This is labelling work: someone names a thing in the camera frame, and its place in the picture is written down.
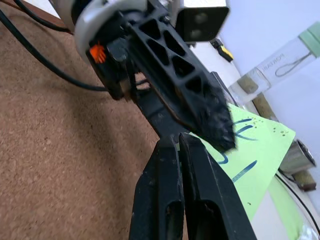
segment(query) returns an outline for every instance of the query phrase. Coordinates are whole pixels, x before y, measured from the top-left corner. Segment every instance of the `orange clip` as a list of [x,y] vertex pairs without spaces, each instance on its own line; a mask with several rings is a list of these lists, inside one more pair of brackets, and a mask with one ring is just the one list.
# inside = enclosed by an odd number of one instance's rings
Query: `orange clip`
[[107,59],[107,56],[105,54],[105,48],[104,46],[100,45],[100,42],[98,42],[98,44],[94,45],[90,49],[90,54],[93,57],[96,64],[103,64]]

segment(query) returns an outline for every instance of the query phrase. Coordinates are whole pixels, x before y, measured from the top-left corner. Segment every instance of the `cork board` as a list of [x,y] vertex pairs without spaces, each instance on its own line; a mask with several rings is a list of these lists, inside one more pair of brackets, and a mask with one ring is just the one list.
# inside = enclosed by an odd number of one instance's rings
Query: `cork board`
[[[100,84],[71,35],[0,8],[60,69]],[[127,239],[152,127],[132,102],[55,76],[2,24],[0,56],[0,239]]]

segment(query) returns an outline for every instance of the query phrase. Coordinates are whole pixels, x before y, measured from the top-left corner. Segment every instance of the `green paper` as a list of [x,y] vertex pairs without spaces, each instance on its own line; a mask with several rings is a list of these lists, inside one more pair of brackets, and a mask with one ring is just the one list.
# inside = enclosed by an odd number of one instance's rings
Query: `green paper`
[[202,140],[207,151],[233,180],[248,218],[252,220],[286,155],[295,132],[281,123],[229,105],[237,148],[226,155]]
[[297,204],[289,195],[283,183],[275,177],[272,179],[268,191],[289,239],[297,240],[304,225],[303,219],[297,209]]

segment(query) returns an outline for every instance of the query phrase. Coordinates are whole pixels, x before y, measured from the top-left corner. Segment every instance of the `cork surface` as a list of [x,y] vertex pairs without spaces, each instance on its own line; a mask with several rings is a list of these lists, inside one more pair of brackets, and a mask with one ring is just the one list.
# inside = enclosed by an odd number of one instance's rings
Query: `cork surface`
[[[73,37],[0,8],[48,59],[99,80]],[[66,83],[0,23],[0,239],[128,239],[135,185],[158,140],[139,109]]]

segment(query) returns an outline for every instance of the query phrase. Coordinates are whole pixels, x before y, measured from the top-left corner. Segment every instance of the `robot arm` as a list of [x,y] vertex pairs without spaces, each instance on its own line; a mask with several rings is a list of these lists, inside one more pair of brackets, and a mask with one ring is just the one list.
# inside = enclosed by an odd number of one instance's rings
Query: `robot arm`
[[[233,123],[223,91],[186,44],[186,40],[214,38],[228,8],[187,8],[188,11],[175,10],[173,14],[158,0],[56,0],[52,4],[61,19],[70,20],[71,15],[77,50],[92,65],[110,95],[115,100],[129,95],[160,136],[175,132],[161,133],[157,125],[163,122],[161,115],[156,121],[150,120],[147,112],[153,106],[149,103],[146,112],[143,102],[154,93],[157,99],[152,100],[160,100],[170,120],[173,118],[221,152],[235,147]],[[170,16],[177,17],[176,28]],[[183,22],[189,23],[190,18],[195,23],[183,28]],[[99,60],[93,56],[97,49],[103,56],[98,56]],[[140,94],[137,90],[135,74],[139,72],[146,76],[152,93]],[[175,122],[164,124],[176,125]]]

